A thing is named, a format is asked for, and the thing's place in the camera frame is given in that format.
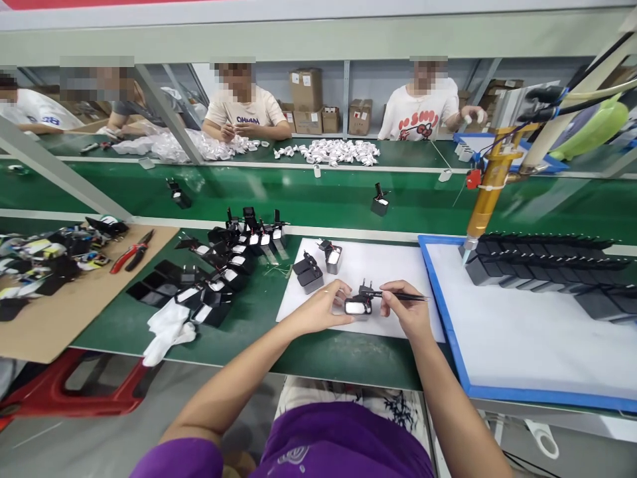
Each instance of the pliers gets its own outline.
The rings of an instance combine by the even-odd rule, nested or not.
[[[130,264],[126,265],[124,270],[126,272],[130,272],[131,270],[135,269],[135,267],[137,267],[137,265],[144,258],[146,249],[148,249],[148,243],[153,238],[154,233],[155,229],[151,229],[151,231],[148,232],[144,237],[142,237],[142,239],[137,244],[133,244],[131,247],[129,247],[128,250],[115,261],[113,267],[111,268],[111,274],[116,274],[117,272],[119,272],[121,267],[126,264],[126,261],[128,261],[128,259],[130,259],[131,257],[133,258],[133,260],[131,260]]]

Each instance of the pile of white parts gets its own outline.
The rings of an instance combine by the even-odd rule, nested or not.
[[[357,140],[354,143],[342,139],[315,139],[309,147],[294,145],[275,150],[274,158],[291,157],[297,151],[310,164],[328,163],[331,167],[338,167],[339,163],[353,163],[354,160],[363,166],[371,166],[378,163],[375,156],[380,155],[378,148],[369,141]]]
[[[258,139],[252,141],[242,136],[235,136],[231,142],[224,143],[211,138],[202,131],[187,129],[186,132],[205,161],[227,161],[235,154],[256,151],[259,146],[270,146],[267,141],[259,141]],[[147,155],[152,153],[164,163],[190,163],[190,159],[177,139],[169,132],[143,136],[133,141],[122,141],[112,147],[118,154]]]

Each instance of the purple shirt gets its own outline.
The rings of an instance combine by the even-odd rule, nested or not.
[[[224,460],[211,441],[180,438],[146,453],[131,478],[221,478]],[[316,403],[285,412],[272,425],[254,478],[433,478],[431,462],[409,432],[365,407]]]

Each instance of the red stool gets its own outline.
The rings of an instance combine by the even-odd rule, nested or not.
[[[7,420],[19,416],[94,417],[129,414],[142,403],[148,386],[162,365],[160,363],[147,368],[140,359],[114,392],[102,396],[89,395],[89,392],[99,390],[96,387],[97,379],[113,357],[112,354],[102,354],[85,385],[80,390],[67,390],[66,381],[83,361],[86,352],[67,349],[44,372],[0,402],[0,431],[8,424]]]

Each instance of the person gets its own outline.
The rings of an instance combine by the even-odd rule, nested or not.
[[[217,63],[224,87],[210,101],[202,130],[229,143],[235,135],[282,140],[292,137],[281,106],[272,93],[252,82],[249,63]]]
[[[167,125],[159,113],[146,102],[146,96],[144,95],[144,91],[141,89],[139,83],[135,80],[128,81],[132,83],[133,99],[120,100],[113,103],[113,109],[110,117],[108,118],[106,128],[116,135],[129,134],[145,136],[146,131],[144,129],[126,124],[129,116],[134,114],[143,116],[147,121],[151,122],[155,126],[166,128]],[[199,125],[195,124],[194,120],[189,115],[184,114],[179,102],[173,95],[170,94],[170,92],[166,90],[161,90],[161,92],[168,100],[172,110],[177,113],[177,118],[181,123],[181,126],[196,130],[200,129]]]
[[[464,106],[458,111],[458,86],[446,76],[446,62],[414,62],[413,81],[395,90],[387,102],[378,139],[423,141],[435,139],[441,124],[457,131],[465,122],[485,123],[480,106]]]
[[[381,314],[388,317],[394,311],[409,339],[451,475],[511,477],[502,451],[433,338],[428,303],[399,301],[395,292],[420,295],[405,281],[389,282],[381,289]],[[334,301],[340,303],[351,293],[349,285],[333,281],[235,357],[190,399],[160,444],[137,464],[132,478],[220,478],[224,472],[219,448],[222,437],[265,374],[297,337],[353,322],[351,316],[332,313]],[[287,380],[282,397],[289,392],[286,387]],[[414,418],[416,407],[406,403],[411,399],[405,399],[404,392],[394,390],[397,400],[377,406],[385,413],[378,416],[360,401],[338,401],[338,391],[329,392],[329,388],[322,396],[317,394],[315,403],[308,399],[310,388],[297,403],[279,402],[279,416],[252,477],[433,476],[429,456],[412,430],[414,421],[423,418]]]
[[[60,134],[84,126],[64,106],[33,90],[19,88],[14,77],[0,72],[0,116],[20,131]]]

